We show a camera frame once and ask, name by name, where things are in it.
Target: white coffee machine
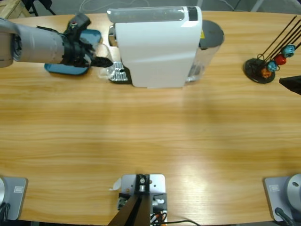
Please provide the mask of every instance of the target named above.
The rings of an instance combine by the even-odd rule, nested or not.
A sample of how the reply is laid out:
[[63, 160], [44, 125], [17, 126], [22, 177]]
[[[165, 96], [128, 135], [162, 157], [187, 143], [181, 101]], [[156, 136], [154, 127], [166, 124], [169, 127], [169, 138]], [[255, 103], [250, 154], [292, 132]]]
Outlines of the white coffee machine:
[[199, 7], [109, 9], [109, 43], [121, 62], [108, 69], [109, 79], [136, 87], [184, 86], [202, 31]]

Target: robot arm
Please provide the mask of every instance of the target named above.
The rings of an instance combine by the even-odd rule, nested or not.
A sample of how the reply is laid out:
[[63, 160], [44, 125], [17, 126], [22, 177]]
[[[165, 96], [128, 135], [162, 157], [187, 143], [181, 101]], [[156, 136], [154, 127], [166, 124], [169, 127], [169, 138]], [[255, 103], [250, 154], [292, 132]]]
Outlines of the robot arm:
[[44, 27], [28, 27], [0, 18], [0, 67], [20, 62], [73, 65], [75, 67], [112, 65], [95, 56], [94, 47], [80, 34], [91, 23], [84, 14], [76, 15], [64, 33]]

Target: yellow label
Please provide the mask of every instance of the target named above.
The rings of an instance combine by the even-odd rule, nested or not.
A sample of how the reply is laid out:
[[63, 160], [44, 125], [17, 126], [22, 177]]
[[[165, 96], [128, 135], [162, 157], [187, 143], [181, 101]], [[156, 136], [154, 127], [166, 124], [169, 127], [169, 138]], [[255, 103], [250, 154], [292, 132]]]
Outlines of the yellow label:
[[202, 31], [202, 33], [201, 33], [201, 39], [204, 39], [205, 38], [205, 33], [204, 33], [204, 31]]

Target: wooden table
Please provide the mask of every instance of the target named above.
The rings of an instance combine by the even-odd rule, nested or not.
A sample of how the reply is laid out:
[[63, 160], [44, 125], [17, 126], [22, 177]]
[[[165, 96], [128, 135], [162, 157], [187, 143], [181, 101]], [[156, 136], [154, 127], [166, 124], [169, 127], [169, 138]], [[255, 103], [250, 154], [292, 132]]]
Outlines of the wooden table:
[[[106, 15], [89, 15], [103, 33]], [[16, 19], [63, 31], [72, 16]], [[204, 12], [225, 43], [199, 82], [141, 89], [71, 77], [43, 64], [0, 69], [0, 173], [29, 180], [21, 219], [106, 225], [124, 174], [166, 176], [169, 220], [203, 225], [271, 220], [262, 180], [301, 172], [301, 96], [278, 83], [301, 74], [301, 54], [266, 85], [242, 64], [292, 15]], [[117, 49], [111, 48], [117, 57]]]

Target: blue ball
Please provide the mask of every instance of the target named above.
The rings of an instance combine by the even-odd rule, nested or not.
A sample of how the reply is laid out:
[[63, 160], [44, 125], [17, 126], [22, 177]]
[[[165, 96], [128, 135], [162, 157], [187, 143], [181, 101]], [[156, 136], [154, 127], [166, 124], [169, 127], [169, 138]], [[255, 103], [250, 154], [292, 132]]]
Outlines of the blue ball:
[[295, 46], [294, 45], [287, 45], [285, 46], [281, 52], [285, 58], [292, 57], [295, 54]]
[[277, 64], [275, 61], [268, 62], [267, 68], [270, 72], [275, 72], [277, 70]]

